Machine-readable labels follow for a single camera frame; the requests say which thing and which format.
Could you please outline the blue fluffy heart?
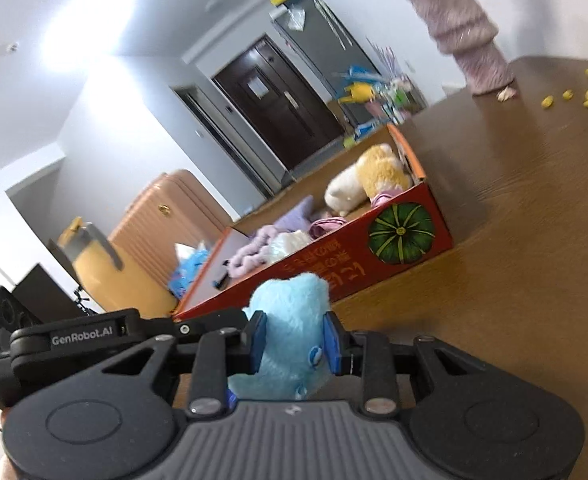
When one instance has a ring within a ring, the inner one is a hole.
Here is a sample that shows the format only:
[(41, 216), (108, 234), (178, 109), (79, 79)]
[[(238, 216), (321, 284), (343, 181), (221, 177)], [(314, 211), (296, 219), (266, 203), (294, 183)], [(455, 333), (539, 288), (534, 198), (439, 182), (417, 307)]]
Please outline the blue fluffy heart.
[(241, 400), (301, 401), (331, 377), (324, 355), (323, 316), (330, 287), (312, 273), (261, 284), (245, 308), (267, 316), (266, 345), (254, 375), (237, 374), (229, 388)]

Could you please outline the pink ribbed suitcase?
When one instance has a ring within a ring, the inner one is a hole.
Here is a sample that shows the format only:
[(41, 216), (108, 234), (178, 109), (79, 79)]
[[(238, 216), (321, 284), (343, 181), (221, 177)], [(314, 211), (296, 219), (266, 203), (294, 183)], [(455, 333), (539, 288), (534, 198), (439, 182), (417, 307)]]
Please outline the pink ribbed suitcase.
[(178, 266), (175, 245), (216, 244), (231, 217), (185, 169), (160, 174), (126, 208), (108, 240), (124, 249), (160, 286)]

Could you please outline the purple satin scrunchies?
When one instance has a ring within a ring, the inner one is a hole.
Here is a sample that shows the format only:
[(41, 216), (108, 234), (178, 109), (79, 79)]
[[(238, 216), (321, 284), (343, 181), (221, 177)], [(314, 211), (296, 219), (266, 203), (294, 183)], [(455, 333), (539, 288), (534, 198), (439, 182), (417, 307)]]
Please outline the purple satin scrunchies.
[(325, 216), (318, 220), (315, 220), (311, 223), (308, 229), (308, 234), (313, 240), (317, 240), (327, 234), (330, 234), (334, 231), (341, 229), (343, 226), (346, 226), (352, 220), (356, 220), (370, 209), (382, 206), (395, 198), (396, 196), (402, 194), (401, 190), (388, 190), (377, 194), (370, 206), (362, 206), (355, 211), (352, 211), (350, 214), (347, 214), (346, 217), (330, 217)]

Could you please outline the pink textured vase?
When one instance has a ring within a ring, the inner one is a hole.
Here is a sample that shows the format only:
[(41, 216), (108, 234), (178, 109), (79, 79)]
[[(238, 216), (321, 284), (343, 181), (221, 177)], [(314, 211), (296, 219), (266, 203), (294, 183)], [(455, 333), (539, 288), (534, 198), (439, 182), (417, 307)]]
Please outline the pink textured vase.
[(511, 67), (494, 43), (498, 27), (476, 0), (409, 0), (438, 51), (459, 66), (474, 96), (506, 88)]

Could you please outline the purple drawstring pouch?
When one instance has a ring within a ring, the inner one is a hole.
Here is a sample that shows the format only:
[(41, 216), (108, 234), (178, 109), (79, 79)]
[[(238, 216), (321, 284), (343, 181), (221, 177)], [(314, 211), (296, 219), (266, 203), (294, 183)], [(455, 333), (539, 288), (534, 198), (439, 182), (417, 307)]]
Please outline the purple drawstring pouch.
[(307, 195), (294, 208), (275, 220), (272, 225), (281, 232), (296, 232), (309, 230), (310, 216), (313, 211), (313, 196)]

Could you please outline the grey refrigerator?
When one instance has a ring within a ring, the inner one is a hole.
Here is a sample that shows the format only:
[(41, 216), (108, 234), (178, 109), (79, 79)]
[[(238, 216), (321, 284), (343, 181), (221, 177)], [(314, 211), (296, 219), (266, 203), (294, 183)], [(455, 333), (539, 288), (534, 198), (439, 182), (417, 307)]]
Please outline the grey refrigerator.
[(379, 71), (347, 27), (323, 0), (270, 0), (279, 34), (333, 96), (341, 96), (348, 74)]

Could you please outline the yellow blue toy pile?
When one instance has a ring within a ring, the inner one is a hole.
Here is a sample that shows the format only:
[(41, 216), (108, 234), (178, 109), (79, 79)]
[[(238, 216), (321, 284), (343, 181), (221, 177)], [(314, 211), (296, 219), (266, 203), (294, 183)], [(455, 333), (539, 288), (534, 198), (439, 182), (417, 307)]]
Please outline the yellow blue toy pile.
[(350, 66), (346, 73), (340, 73), (339, 76), (344, 79), (344, 89), (337, 101), (345, 104), (376, 101), (388, 84), (384, 76), (368, 72), (359, 65)]

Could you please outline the white yellow plush toy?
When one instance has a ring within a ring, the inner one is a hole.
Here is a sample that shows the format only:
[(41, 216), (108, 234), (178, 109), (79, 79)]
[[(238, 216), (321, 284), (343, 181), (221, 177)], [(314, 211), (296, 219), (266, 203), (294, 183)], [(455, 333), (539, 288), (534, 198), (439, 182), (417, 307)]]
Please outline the white yellow plush toy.
[(372, 202), (383, 192), (407, 191), (412, 185), (394, 148), (387, 143), (375, 144), (332, 179), (324, 201), (331, 211), (345, 217), (366, 200)]

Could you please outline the ceiling light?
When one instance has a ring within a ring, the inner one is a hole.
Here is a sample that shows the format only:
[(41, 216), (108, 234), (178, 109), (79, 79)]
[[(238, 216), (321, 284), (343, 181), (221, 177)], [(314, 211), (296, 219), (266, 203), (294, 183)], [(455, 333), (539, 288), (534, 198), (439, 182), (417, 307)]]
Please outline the ceiling light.
[(137, 0), (65, 0), (43, 26), (38, 55), (54, 75), (78, 76), (120, 46)]

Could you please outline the yellow thermos jug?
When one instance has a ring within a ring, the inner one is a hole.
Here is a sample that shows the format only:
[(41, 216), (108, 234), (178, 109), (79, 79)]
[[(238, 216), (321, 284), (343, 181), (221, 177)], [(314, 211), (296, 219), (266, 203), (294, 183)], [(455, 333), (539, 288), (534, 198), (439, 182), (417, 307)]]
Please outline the yellow thermos jug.
[(142, 318), (167, 318), (177, 300), (93, 223), (74, 218), (57, 246), (79, 284), (105, 311), (136, 309)]

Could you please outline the blue tissue pack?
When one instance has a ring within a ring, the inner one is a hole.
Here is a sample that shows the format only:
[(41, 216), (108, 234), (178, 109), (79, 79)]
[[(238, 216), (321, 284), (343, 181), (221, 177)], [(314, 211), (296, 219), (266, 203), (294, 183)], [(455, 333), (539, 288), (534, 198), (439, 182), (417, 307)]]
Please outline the blue tissue pack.
[(209, 257), (209, 250), (202, 240), (195, 247), (185, 244), (175, 244), (175, 255), (178, 264), (172, 272), (168, 290), (177, 299), (182, 299), (197, 278), (201, 266)]

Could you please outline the black paper shopping bag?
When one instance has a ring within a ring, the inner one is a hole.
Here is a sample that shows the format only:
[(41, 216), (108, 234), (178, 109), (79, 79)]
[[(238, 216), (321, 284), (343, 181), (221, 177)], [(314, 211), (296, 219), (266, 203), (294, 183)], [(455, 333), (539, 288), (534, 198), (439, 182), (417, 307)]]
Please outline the black paper shopping bag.
[(86, 305), (90, 298), (81, 296), (83, 288), (65, 252), (54, 240), (48, 240), (46, 247), (76, 283), (73, 298), (59, 287), (40, 264), (15, 286), (13, 296), (42, 323), (94, 315), (95, 312)]

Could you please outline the dark entrance door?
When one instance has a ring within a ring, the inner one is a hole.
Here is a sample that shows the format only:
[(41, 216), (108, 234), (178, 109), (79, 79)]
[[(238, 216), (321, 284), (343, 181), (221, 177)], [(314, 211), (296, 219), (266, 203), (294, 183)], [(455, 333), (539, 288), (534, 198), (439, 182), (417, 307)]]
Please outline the dark entrance door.
[(345, 133), (267, 35), (219, 70), (213, 81), (288, 170)]

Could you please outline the plastic white ball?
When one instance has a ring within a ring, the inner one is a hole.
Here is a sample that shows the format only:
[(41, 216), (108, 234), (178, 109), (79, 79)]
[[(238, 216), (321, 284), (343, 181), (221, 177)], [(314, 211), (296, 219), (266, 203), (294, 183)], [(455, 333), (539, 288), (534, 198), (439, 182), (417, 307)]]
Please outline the plastic white ball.
[(302, 230), (279, 233), (268, 246), (267, 263), (281, 261), (305, 248), (312, 241), (313, 238)]

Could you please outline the lavender towel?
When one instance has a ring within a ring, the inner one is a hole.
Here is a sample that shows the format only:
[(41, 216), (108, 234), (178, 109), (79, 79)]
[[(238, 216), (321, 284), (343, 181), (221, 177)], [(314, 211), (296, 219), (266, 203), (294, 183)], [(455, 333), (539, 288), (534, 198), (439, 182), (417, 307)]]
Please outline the lavender towel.
[(251, 241), (227, 260), (230, 278), (243, 278), (268, 261), (269, 246), (280, 234), (280, 230), (268, 224), (260, 228)]

